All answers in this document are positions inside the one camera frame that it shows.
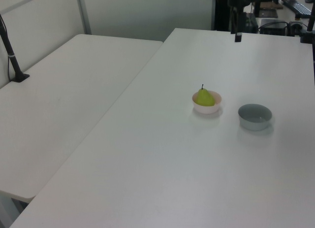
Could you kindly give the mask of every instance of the computer equipment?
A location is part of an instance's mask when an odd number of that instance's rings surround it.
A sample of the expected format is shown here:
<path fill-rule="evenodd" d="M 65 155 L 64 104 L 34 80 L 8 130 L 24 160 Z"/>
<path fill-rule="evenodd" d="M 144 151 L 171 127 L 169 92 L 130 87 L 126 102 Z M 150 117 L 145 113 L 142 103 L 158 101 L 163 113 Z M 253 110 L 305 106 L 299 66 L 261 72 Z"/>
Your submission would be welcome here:
<path fill-rule="evenodd" d="M 304 5 L 297 2 L 297 0 L 282 0 L 283 4 L 292 10 L 295 14 L 300 13 L 301 18 L 309 18 L 311 11 L 308 10 Z"/>
<path fill-rule="evenodd" d="M 244 28 L 244 33 L 257 33 L 258 32 L 258 23 L 252 13 L 246 13 L 246 24 Z"/>
<path fill-rule="evenodd" d="M 260 34 L 285 36 L 286 23 L 283 20 L 262 19 L 260 25 Z"/>
<path fill-rule="evenodd" d="M 305 3 L 313 3 L 315 0 L 305 0 Z"/>

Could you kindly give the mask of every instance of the gray bowl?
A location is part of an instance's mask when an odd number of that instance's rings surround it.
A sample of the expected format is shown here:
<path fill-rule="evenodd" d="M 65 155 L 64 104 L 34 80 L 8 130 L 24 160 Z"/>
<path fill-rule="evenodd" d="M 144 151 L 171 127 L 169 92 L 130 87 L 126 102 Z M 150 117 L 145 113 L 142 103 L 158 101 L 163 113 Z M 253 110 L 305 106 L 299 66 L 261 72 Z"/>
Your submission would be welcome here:
<path fill-rule="evenodd" d="M 259 104 L 246 104 L 238 110 L 240 124 L 248 130 L 263 130 L 270 124 L 271 111 Z"/>

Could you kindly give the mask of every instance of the keyboard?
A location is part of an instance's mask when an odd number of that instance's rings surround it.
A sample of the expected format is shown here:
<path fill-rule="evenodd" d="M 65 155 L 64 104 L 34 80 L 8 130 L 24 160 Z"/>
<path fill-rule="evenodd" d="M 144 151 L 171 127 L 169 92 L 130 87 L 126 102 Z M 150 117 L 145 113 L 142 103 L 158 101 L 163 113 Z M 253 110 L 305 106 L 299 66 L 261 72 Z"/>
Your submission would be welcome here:
<path fill-rule="evenodd" d="M 308 10 L 304 5 L 297 2 L 297 0 L 282 0 L 283 4 L 292 10 L 295 14 L 301 13 L 301 18 L 309 18 L 311 11 Z"/>

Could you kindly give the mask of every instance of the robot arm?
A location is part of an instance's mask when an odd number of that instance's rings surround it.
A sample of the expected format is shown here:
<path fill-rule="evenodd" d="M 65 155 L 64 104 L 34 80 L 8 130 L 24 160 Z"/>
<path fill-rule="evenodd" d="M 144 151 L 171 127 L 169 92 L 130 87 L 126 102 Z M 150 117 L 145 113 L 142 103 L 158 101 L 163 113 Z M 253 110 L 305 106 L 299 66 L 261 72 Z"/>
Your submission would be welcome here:
<path fill-rule="evenodd" d="M 246 24 L 244 7 L 250 3 L 251 0 L 227 0 L 227 5 L 231 7 L 231 34 L 235 33 L 235 42 L 242 40 L 242 32 Z"/>

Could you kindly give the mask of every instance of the black stand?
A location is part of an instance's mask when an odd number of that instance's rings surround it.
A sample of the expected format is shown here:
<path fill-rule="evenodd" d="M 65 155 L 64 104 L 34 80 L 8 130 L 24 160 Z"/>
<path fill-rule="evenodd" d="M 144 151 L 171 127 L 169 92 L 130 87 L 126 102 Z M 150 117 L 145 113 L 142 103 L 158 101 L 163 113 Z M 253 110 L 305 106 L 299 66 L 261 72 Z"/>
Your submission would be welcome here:
<path fill-rule="evenodd" d="M 250 0 L 227 0 L 227 5 L 231 7 L 231 34 L 235 34 L 235 42 L 242 41 L 246 24 L 244 7 L 250 3 Z"/>
<path fill-rule="evenodd" d="M 309 43 L 314 45 L 315 32 L 313 31 L 315 21 L 315 3 L 313 3 L 309 25 L 306 30 L 301 30 L 301 43 Z"/>
<path fill-rule="evenodd" d="M 21 83 L 23 80 L 27 79 L 30 75 L 24 74 L 21 72 L 18 61 L 16 60 L 11 43 L 9 41 L 7 31 L 5 30 L 4 24 L 2 23 L 1 15 L 0 15 L 0 35 L 4 43 L 6 52 L 8 53 L 8 57 L 10 58 L 10 61 L 15 71 L 15 78 L 13 78 L 11 81 Z"/>

